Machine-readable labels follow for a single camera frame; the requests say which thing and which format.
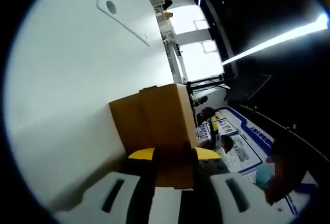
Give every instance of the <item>brown cardboard box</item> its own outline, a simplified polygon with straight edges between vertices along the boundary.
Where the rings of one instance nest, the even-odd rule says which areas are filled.
[[[179,153],[185,142],[197,144],[185,85],[146,88],[109,106],[128,155],[153,147],[166,154]]]
[[[184,148],[197,142],[185,85],[146,88],[109,106],[127,155],[145,148],[157,151],[156,186],[193,187]]]

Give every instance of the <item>window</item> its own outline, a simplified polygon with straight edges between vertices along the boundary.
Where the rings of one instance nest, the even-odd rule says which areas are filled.
[[[223,73],[223,67],[214,41],[180,46],[189,81]]]
[[[199,29],[208,29],[208,23],[199,6],[181,6],[169,9],[173,13],[171,24],[176,34],[182,34]]]

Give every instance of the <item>black slot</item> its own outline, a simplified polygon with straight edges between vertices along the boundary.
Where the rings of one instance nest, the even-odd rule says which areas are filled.
[[[124,180],[117,179],[114,187],[112,188],[107,199],[105,200],[105,203],[103,204],[102,211],[104,211],[106,213],[110,213],[113,202],[116,199],[116,196],[117,196],[120,188],[122,187],[123,183],[124,183]]]
[[[242,212],[248,210],[249,203],[247,202],[247,199],[246,199],[244,193],[242,192],[242,190],[240,189],[238,184],[235,182],[235,180],[227,179],[226,183],[227,183],[230,191],[233,194],[233,197],[235,199],[239,212],[242,213]]]

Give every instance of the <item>yellow object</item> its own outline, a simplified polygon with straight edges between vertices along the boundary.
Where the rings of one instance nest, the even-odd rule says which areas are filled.
[[[153,153],[155,148],[147,148],[138,150],[132,153],[128,158],[135,158],[135,159],[146,159],[151,161],[153,159]]]
[[[165,17],[167,19],[169,19],[169,18],[173,17],[173,13],[172,12],[165,12]]]
[[[208,150],[205,148],[195,148],[197,152],[198,159],[217,159],[221,158],[221,156],[215,151]]]
[[[213,131],[217,131],[218,130],[218,126],[215,122],[215,119],[214,117],[211,118],[211,123],[212,123],[212,126],[213,126]]]
[[[219,112],[216,112],[217,119],[221,119],[221,114]]]

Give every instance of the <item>person's hand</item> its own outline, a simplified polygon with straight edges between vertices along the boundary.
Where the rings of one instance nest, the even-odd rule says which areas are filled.
[[[211,139],[204,140],[198,144],[198,147],[200,148],[205,147],[209,142],[211,142]]]
[[[274,204],[274,201],[271,197],[271,194],[269,193],[269,191],[267,189],[264,190],[264,194],[265,194],[265,199],[266,199],[266,202],[269,204],[269,205],[273,205]]]

